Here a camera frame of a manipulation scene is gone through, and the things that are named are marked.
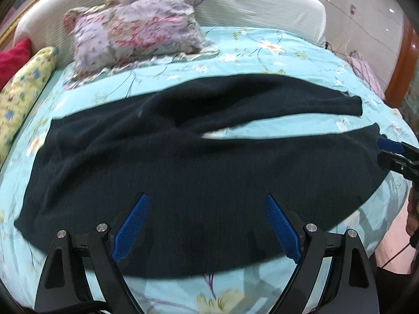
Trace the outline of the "person's right hand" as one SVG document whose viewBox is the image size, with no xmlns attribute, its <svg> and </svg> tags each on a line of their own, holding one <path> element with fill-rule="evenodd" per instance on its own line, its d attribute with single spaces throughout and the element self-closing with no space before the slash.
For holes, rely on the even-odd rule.
<svg viewBox="0 0 419 314">
<path fill-rule="evenodd" d="M 408 196 L 408 218 L 406 233 L 410 237 L 410 245 L 418 250 L 418 190 L 413 184 Z"/>
</svg>

